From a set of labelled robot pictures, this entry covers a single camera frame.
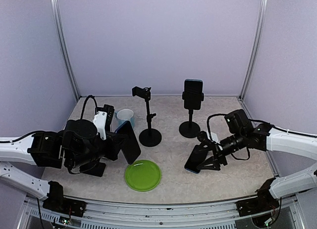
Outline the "short black clamp stand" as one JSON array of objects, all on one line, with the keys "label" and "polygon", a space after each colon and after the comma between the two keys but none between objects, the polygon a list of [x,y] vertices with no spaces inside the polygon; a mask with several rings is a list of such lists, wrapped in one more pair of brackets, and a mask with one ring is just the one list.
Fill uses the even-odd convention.
[{"label": "short black clamp stand", "polygon": [[179,126],[179,132],[183,137],[195,138],[200,132],[200,126],[193,121],[194,110],[188,110],[189,120]]}]

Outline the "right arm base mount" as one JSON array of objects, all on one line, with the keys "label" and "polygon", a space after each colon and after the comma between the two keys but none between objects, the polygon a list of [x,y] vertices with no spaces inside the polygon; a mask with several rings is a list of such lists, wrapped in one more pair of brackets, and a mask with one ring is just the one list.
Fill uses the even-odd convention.
[{"label": "right arm base mount", "polygon": [[240,217],[258,214],[278,208],[280,205],[276,199],[261,199],[261,198],[250,198],[245,200],[239,200],[236,202],[237,210]]}]

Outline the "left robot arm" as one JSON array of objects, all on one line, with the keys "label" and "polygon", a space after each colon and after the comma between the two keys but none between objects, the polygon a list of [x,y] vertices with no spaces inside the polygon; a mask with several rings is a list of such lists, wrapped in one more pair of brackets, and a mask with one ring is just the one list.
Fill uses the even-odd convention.
[{"label": "left robot arm", "polygon": [[48,201],[58,211],[69,207],[58,182],[44,181],[15,168],[12,163],[26,163],[37,167],[61,169],[72,175],[86,174],[102,177],[106,165],[102,158],[115,161],[122,152],[131,165],[141,154],[131,124],[126,121],[116,132],[85,119],[69,120],[60,132],[34,131],[17,139],[0,142],[0,177],[8,183]]}]

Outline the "black phone blue case bottom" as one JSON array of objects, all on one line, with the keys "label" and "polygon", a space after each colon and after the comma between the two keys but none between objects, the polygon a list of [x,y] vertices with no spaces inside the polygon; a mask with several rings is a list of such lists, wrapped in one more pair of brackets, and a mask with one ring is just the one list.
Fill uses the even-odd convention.
[{"label": "black phone blue case bottom", "polygon": [[125,121],[115,131],[117,137],[123,139],[121,151],[129,165],[132,165],[141,155],[141,148],[135,136],[133,127],[130,121]]}]

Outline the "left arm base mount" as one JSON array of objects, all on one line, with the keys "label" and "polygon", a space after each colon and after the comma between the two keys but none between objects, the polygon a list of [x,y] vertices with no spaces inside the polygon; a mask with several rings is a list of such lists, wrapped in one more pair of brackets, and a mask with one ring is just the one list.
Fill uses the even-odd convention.
[{"label": "left arm base mount", "polygon": [[43,208],[66,214],[69,216],[83,217],[87,203],[81,200],[63,198],[61,202],[46,199],[43,201]]}]

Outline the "tall black clamp stand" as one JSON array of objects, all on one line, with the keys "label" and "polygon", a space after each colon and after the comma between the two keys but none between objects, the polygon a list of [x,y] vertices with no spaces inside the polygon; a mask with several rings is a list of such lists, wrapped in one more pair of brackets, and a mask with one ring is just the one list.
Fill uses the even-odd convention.
[{"label": "tall black clamp stand", "polygon": [[139,134],[139,142],[146,147],[154,147],[160,144],[162,136],[160,131],[152,128],[152,119],[157,115],[156,113],[150,112],[150,100],[151,100],[151,87],[133,87],[132,96],[138,96],[142,98],[146,103],[146,120],[147,128],[141,131]]}]

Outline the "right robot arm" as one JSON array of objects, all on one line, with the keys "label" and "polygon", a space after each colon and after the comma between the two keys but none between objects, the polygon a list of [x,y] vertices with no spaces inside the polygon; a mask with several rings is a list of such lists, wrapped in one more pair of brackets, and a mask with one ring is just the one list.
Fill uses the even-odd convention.
[{"label": "right robot arm", "polygon": [[[315,135],[293,132],[279,128],[271,123],[259,120],[254,127],[244,110],[234,110],[224,115],[231,136],[223,140],[215,140],[211,131],[201,131],[197,138],[199,145],[193,152],[212,151],[212,156],[197,166],[198,170],[216,170],[226,165],[226,157],[234,152],[247,148],[260,151],[285,152],[299,155],[311,160],[317,159],[317,137]],[[253,206],[264,211],[272,204],[273,199],[313,189],[317,186],[317,165],[290,174],[267,180],[255,197]]]}]

